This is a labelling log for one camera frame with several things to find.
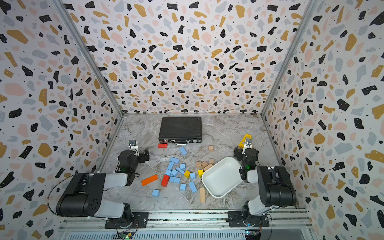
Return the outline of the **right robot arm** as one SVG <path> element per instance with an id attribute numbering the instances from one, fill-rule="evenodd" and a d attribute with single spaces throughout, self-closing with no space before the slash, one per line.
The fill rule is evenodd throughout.
<path id="1" fill-rule="evenodd" d="M 268 212 L 294 206 L 297 202 L 290 175 L 282 166 L 259 165 L 259 151 L 253 148 L 235 147 L 234 157 L 241 161 L 239 168 L 241 179 L 246 183 L 257 184 L 259 195 L 247 201 L 241 211 L 228 213 L 229 226 L 231 228 L 268 227 Z"/>

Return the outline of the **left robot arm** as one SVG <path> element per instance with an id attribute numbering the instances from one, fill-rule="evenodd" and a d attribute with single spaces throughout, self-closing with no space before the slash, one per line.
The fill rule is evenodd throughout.
<path id="1" fill-rule="evenodd" d="M 130 186 L 138 176 L 139 163 L 150 160 L 149 149 L 138 153 L 125 150 L 118 156 L 118 171 L 113 173 L 77 173 L 62 193 L 55 210 L 59 217 L 92 217 L 106 219 L 106 229 L 144 229 L 147 226 L 148 212 L 133 213 L 128 203 L 113 202 L 103 198 L 107 190 Z"/>

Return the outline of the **white plastic tray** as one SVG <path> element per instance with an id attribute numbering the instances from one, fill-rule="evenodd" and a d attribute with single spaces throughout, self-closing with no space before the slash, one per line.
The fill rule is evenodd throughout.
<path id="1" fill-rule="evenodd" d="M 241 164 L 233 157 L 225 157 L 202 175 L 202 182 L 210 195 L 221 199 L 243 182 Z"/>

